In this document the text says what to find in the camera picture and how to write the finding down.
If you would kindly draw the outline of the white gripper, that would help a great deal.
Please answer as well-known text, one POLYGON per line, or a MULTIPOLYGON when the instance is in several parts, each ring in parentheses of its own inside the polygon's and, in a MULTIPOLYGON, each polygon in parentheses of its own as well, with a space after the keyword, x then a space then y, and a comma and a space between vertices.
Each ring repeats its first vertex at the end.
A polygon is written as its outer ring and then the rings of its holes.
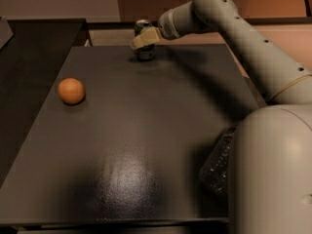
POLYGON ((131 47, 140 49, 149 45, 158 43, 161 40, 161 35, 164 39, 175 40, 179 37, 174 24, 174 11, 168 10, 158 19, 157 27, 147 27, 134 38, 131 47))

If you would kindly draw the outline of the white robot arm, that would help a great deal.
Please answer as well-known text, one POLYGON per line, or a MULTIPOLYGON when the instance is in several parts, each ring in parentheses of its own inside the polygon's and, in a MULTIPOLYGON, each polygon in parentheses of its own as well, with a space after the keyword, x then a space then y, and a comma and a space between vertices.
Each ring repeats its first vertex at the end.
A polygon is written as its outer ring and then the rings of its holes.
POLYGON ((191 0, 135 37, 133 49, 216 31, 263 100, 229 155, 231 234, 312 234, 312 72, 241 18, 232 0, 191 0))

